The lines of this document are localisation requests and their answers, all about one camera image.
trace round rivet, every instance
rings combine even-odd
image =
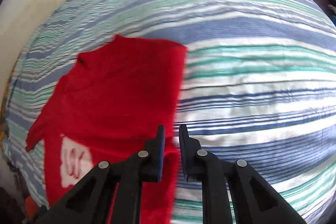
[[[204,157],[208,154],[208,152],[204,149],[200,149],[197,151],[197,155],[201,156],[201,157]]]
[[[148,152],[146,150],[141,150],[139,153],[138,153],[138,156],[140,158],[146,158],[148,156]]]
[[[105,160],[98,163],[98,167],[101,168],[101,169],[105,169],[108,166],[109,166],[109,163]]]
[[[245,167],[247,165],[246,160],[237,160],[237,165],[240,167]]]

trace metal pin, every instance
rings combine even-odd
[[[208,152],[204,149],[200,149],[197,151],[197,155],[201,156],[201,157],[204,157],[208,154]]]
[[[101,169],[105,169],[108,166],[109,166],[109,163],[105,160],[98,163],[98,167],[101,168]]]
[[[237,160],[237,165],[240,167],[245,167],[247,162],[245,160]]]
[[[138,156],[140,158],[146,158],[148,156],[148,152],[146,150],[141,150],[139,153],[138,153]]]

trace white graphic print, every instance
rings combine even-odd
[[[90,150],[70,138],[63,137],[61,146],[61,185],[75,185],[93,168]]]

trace bed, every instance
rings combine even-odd
[[[307,223],[326,223],[336,199],[336,29],[312,0],[66,0],[24,47],[6,100],[4,152],[38,205],[48,206],[44,145],[27,153],[27,132],[78,53],[114,34],[186,45],[176,133],[186,123],[221,159],[247,160]],[[200,184],[179,174],[177,187],[171,223],[201,223]]]

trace red fabric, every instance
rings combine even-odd
[[[62,187],[62,170],[69,175],[67,181],[79,180],[87,171],[83,162],[94,166],[102,160],[125,160],[143,149],[162,124],[163,177],[143,185],[141,222],[169,223],[179,162],[172,124],[185,53],[186,48],[175,42],[117,35],[107,45],[78,55],[26,140],[29,151],[44,139],[50,206],[72,187]]]

